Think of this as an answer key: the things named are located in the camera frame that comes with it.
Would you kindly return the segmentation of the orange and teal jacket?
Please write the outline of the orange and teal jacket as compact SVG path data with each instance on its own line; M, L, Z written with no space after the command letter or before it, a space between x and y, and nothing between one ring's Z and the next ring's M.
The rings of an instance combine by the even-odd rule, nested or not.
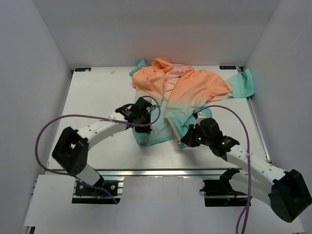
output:
M194 113L209 102L228 98L248 98L254 94L254 79L249 69L224 80L208 70L155 58L151 66L144 59L129 75L136 89L136 99L148 95L160 108L151 112L156 123L150 133L133 131L138 145L152 146L169 140L180 140L189 125L195 124Z

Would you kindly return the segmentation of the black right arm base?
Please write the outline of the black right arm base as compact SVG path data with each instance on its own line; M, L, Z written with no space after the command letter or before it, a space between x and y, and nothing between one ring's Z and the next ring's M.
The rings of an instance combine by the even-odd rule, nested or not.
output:
M244 207L247 204L247 194L235 191L230 185L230 179L238 173L238 169L230 168L219 179L203 180L199 193L204 197L205 207Z

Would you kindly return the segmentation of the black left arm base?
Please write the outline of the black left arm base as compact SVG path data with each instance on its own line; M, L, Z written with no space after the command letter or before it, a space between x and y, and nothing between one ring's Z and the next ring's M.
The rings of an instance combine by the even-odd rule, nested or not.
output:
M103 181L95 188L86 186L78 179L75 181L72 203L73 204L97 204L117 205L123 192L124 178L103 177Z

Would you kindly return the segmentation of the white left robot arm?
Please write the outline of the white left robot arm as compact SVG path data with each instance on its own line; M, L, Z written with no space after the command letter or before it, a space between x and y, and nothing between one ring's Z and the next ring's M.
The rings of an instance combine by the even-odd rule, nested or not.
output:
M117 108L108 117L93 117L98 121L86 127L65 128L52 152L54 160L72 177L86 184L94 195L103 189L104 179L87 163L88 152L103 140L119 132L134 128L137 133L150 134L152 131L151 111L159 107L152 104L148 96L139 97L134 104Z

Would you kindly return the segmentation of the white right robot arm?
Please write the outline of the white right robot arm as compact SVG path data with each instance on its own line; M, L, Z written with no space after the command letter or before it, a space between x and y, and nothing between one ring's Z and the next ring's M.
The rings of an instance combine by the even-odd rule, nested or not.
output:
M221 191L228 195L250 193L285 222L293 222L312 203L300 172L295 169L288 172L248 155L236 139L223 135L212 118L191 124L181 142L188 147L208 146L215 156L236 165L220 176Z

